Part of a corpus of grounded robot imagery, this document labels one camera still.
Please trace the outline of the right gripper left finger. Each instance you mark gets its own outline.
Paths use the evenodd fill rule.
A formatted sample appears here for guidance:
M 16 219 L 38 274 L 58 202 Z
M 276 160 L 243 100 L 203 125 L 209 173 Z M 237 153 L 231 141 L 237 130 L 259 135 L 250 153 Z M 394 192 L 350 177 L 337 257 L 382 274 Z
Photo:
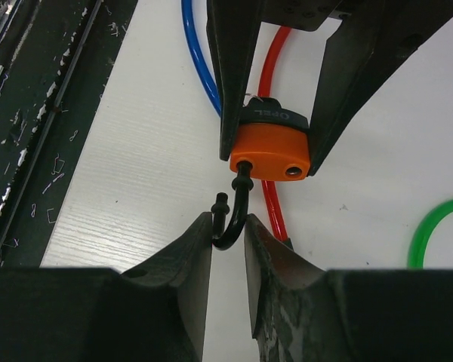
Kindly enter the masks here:
M 0 361 L 200 361 L 212 217 L 125 272 L 0 268 Z

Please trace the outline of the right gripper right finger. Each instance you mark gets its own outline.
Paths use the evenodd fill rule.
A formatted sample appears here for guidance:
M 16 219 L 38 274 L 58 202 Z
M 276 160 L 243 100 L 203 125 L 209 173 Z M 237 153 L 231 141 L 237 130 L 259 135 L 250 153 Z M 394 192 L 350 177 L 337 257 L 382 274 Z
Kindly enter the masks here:
M 453 270 L 321 270 L 245 224 L 251 333 L 262 361 L 453 361 Z

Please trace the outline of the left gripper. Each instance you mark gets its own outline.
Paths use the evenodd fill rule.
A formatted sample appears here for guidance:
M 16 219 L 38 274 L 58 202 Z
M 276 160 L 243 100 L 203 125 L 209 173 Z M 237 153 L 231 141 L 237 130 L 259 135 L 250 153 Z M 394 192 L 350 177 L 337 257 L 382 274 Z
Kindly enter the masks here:
M 386 80 L 453 18 L 453 1 L 269 0 L 207 2 L 206 32 L 220 97 L 220 160 L 228 161 L 251 72 L 260 23 L 316 31 L 327 40 L 308 134 L 313 176 L 355 114 Z

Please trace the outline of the orange padlock with keys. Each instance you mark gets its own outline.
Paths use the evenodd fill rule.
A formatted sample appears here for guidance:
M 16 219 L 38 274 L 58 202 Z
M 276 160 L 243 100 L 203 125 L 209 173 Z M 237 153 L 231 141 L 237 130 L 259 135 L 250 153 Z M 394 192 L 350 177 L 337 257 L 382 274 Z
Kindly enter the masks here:
M 213 213 L 212 243 L 227 250 L 238 240 L 248 215 L 253 181 L 291 182 L 302 180 L 310 168 L 306 117 L 282 108 L 271 97 L 249 100 L 240 113 L 236 141 L 230 155 L 235 191 L 233 208 L 227 194 L 217 194 Z

